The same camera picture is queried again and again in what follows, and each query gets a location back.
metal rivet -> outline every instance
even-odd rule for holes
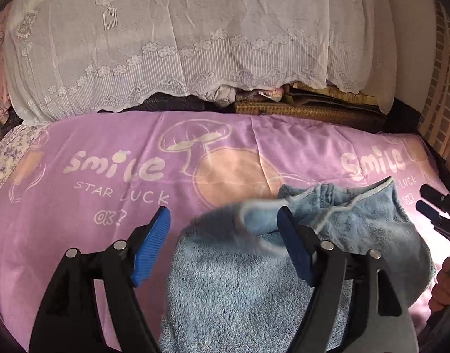
[[[321,248],[325,249],[326,251],[331,251],[332,249],[334,249],[334,244],[332,244],[332,242],[330,242],[329,240],[323,240],[320,245]]]
[[[127,242],[125,240],[117,240],[114,243],[114,249],[116,249],[118,251],[122,251],[123,249],[125,249],[126,246],[127,246]]]
[[[76,248],[70,248],[65,253],[66,257],[69,257],[69,258],[75,257],[77,254],[78,254],[78,250]]]
[[[370,255],[371,257],[373,257],[374,259],[380,259],[381,256],[382,256],[382,254],[381,254],[379,251],[377,251],[376,249],[371,249],[371,250],[369,251],[369,255]]]

folded clothes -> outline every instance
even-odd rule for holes
[[[377,99],[371,95],[366,95],[362,93],[355,94],[351,93],[350,91],[344,92],[331,84],[328,84],[324,89],[313,89],[308,85],[304,84],[303,82],[296,81],[291,83],[290,86],[292,86],[294,89],[326,95],[328,97],[337,98],[341,101],[348,103],[354,103],[357,105],[377,106]]]
[[[307,106],[311,105],[321,107],[328,106],[335,108],[348,108],[351,110],[365,110],[372,113],[376,113],[380,117],[385,118],[385,116],[378,109],[378,106],[363,103],[351,103],[346,100],[342,100],[340,98],[333,98],[331,96],[325,96],[311,91],[303,91],[303,90],[298,91],[296,89],[291,89],[288,93],[284,94],[282,102],[292,105],[293,107],[302,107],[304,105]]]
[[[251,91],[238,91],[236,101],[264,101],[272,100],[279,102],[284,95],[284,89],[279,87],[273,90],[254,89]]]
[[[431,280],[429,248],[400,206],[392,178],[354,189],[283,186],[279,198],[222,207],[185,228],[168,279],[163,352],[287,350],[313,289],[298,279],[277,230],[282,206],[346,252],[381,251],[408,306]],[[342,341],[351,291],[348,280],[328,349]]]

woven mat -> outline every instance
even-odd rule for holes
[[[282,102],[235,102],[237,114],[251,115],[288,115],[296,118],[315,119],[378,133],[382,131],[386,117],[383,114],[363,109],[331,107],[329,105],[304,105],[294,107]]]
[[[303,82],[293,82],[290,84],[294,89],[299,89],[302,91],[310,91],[311,93],[318,93],[321,95],[326,95],[328,97],[337,98],[344,102],[355,103],[357,105],[372,105],[378,107],[377,99],[371,95],[365,94],[354,94],[354,93],[343,93],[336,86],[328,85],[324,89],[313,89]]]

dark fabric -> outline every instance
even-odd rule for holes
[[[418,122],[420,117],[420,112],[395,98],[393,107],[387,115],[383,132],[391,134],[413,133],[419,135]]]
[[[22,123],[22,119],[17,116],[12,106],[8,109],[8,116],[9,117],[6,123],[1,126],[2,136],[5,136],[9,132],[9,130],[13,129],[16,126],[19,126]]]
[[[204,111],[205,102],[193,95],[188,97],[173,97],[164,93],[153,94],[142,104],[128,109],[127,111]],[[100,113],[109,113],[111,111],[100,110]]]

floral lace pattern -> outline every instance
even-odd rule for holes
[[[342,1],[338,17],[351,19],[360,18],[361,1],[364,12],[371,9],[370,0],[187,0],[187,7],[183,0],[63,0],[69,7],[44,1],[15,0],[18,20],[27,12],[37,17],[27,16],[20,28],[25,42],[15,27],[5,46],[14,63],[15,110],[27,125],[119,112],[156,92],[216,101],[222,85],[270,90],[301,81],[321,89],[327,80],[353,90],[363,45],[343,20],[335,31],[344,36],[332,36],[328,8]]]
[[[16,168],[34,140],[46,126],[19,125],[10,130],[0,142],[0,189]]]
[[[55,98],[77,97],[80,100],[86,96],[87,91],[91,91],[90,86],[96,86],[101,81],[106,80],[107,84],[116,85],[122,83],[129,70],[132,70],[135,76],[141,76],[139,71],[145,67],[148,60],[153,60],[156,64],[161,64],[163,60],[171,59],[172,62],[178,62],[179,59],[194,59],[203,60],[203,57],[208,52],[220,52],[228,54],[239,54],[246,52],[246,58],[252,58],[254,54],[259,54],[259,57],[269,57],[275,59],[277,54],[282,51],[291,52],[291,46],[299,48],[305,47],[310,49],[311,53],[315,53],[317,47],[316,37],[307,36],[305,30],[301,28],[289,28],[287,34],[271,35],[267,39],[258,38],[250,40],[246,36],[238,34],[230,36],[228,31],[224,29],[217,29],[210,33],[209,38],[202,39],[194,43],[193,47],[183,47],[177,49],[175,46],[163,45],[159,46],[157,42],[147,42],[139,49],[138,54],[132,54],[124,62],[119,63],[114,67],[109,65],[94,65],[91,63],[84,69],[84,75],[76,79],[75,84],[65,87],[51,85],[47,91],[44,92],[43,103],[48,109],[52,105],[57,105]],[[80,115],[96,111],[105,107],[125,107],[126,103],[136,102],[140,103],[142,97],[148,97],[155,91],[161,91],[172,95],[187,95],[194,94],[205,100],[214,99],[209,92],[205,91],[207,86],[210,86],[215,80],[220,79],[220,75],[216,72],[210,71],[207,73],[199,72],[193,75],[189,80],[184,80],[181,77],[169,76],[159,80],[159,88],[151,87],[148,83],[141,85],[134,85],[128,87],[125,95],[108,94],[101,97],[99,102],[90,101],[83,107],[77,109],[70,109],[65,115],[56,117],[62,119],[73,115]],[[314,65],[301,67],[299,70],[292,70],[288,67],[270,67],[264,75],[255,75],[251,70],[246,69],[230,69],[228,75],[222,76],[228,80],[228,84],[244,89],[267,88],[275,84],[283,84],[292,80],[301,80],[304,83],[318,88],[324,87],[325,77],[323,73],[318,73]],[[34,99],[30,99],[27,105],[34,110],[37,106]],[[24,111],[18,113],[21,118]]]

